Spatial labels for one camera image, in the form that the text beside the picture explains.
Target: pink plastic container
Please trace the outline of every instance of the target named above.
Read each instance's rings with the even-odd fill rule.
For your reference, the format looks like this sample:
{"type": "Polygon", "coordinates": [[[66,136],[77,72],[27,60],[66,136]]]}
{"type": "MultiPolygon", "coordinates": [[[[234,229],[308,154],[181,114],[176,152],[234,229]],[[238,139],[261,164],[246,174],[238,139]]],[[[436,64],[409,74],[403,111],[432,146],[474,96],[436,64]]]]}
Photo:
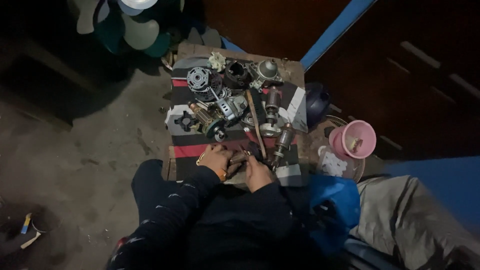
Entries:
{"type": "Polygon", "coordinates": [[[355,120],[334,129],[328,142],[340,156],[364,159],[375,149],[377,136],[369,123],[355,120]]]}

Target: wooden table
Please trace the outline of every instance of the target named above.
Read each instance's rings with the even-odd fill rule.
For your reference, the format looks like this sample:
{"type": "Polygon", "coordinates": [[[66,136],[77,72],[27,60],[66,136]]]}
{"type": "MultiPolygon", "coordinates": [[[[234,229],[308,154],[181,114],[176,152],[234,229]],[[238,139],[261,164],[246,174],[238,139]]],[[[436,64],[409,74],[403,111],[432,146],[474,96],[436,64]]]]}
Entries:
{"type": "MultiPolygon", "coordinates": [[[[244,52],[231,51],[227,49],[219,49],[213,47],[207,47],[202,45],[190,44],[187,42],[182,42],[179,44],[177,61],[184,59],[193,54],[211,54],[212,52],[219,52],[225,57],[231,57],[236,59],[250,60],[254,62],[263,61],[266,59],[272,59],[272,57],[249,54],[244,52]]],[[[303,66],[300,62],[289,61],[287,59],[278,59],[274,58],[278,63],[278,71],[280,76],[287,82],[291,82],[303,89],[305,89],[305,81],[303,78],[303,66]]],[[[307,142],[307,134],[298,131],[297,132],[297,146],[298,146],[298,155],[299,155],[299,165],[300,171],[302,174],[303,182],[307,183],[308,169],[309,169],[309,146],[307,142]]],[[[176,181],[177,175],[177,166],[175,163],[175,152],[173,151],[173,146],[168,148],[169,152],[169,161],[167,164],[164,164],[162,175],[164,179],[169,181],[176,181]]],[[[245,175],[244,173],[237,173],[231,179],[226,181],[226,184],[242,184],[244,183],[245,175]]]]}

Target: left hand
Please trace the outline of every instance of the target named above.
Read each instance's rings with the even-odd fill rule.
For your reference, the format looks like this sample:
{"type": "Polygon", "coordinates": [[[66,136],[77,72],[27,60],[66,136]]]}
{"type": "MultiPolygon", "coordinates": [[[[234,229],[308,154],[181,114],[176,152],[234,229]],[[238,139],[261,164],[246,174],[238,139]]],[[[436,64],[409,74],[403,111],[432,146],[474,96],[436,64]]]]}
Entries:
{"type": "Polygon", "coordinates": [[[233,173],[241,165],[236,164],[230,166],[227,170],[228,161],[232,156],[233,152],[224,150],[223,146],[221,145],[216,145],[215,147],[213,147],[212,145],[207,145],[204,157],[202,158],[202,160],[200,160],[200,162],[198,162],[198,166],[206,166],[214,172],[222,169],[227,172],[228,177],[229,174],[233,173]]]}

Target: right hand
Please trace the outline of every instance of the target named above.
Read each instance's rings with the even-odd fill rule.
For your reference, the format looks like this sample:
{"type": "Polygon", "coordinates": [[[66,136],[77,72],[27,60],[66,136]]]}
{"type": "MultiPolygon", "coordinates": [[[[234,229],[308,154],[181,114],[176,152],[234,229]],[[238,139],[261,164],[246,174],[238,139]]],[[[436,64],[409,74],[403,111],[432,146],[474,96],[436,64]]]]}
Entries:
{"type": "Polygon", "coordinates": [[[250,189],[250,192],[255,192],[258,189],[273,183],[273,174],[268,167],[259,163],[254,156],[247,157],[247,171],[245,183],[250,189]]]}

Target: black pants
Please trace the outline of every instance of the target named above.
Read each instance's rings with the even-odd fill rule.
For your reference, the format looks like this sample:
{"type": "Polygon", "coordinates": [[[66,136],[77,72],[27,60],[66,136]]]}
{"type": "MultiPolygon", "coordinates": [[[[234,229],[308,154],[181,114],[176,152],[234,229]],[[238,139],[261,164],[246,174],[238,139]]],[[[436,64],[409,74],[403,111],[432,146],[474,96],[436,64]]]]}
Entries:
{"type": "MultiPolygon", "coordinates": [[[[147,160],[138,167],[132,181],[133,196],[138,207],[139,222],[149,219],[155,207],[175,193],[181,184],[175,181],[165,181],[162,178],[161,160],[147,160]]],[[[284,188],[284,196],[290,206],[298,214],[308,213],[308,191],[306,188],[284,188]]],[[[232,185],[221,184],[211,192],[210,198],[200,207],[197,223],[214,224],[231,219],[251,221],[255,217],[244,207],[251,199],[251,193],[232,185]]]]}

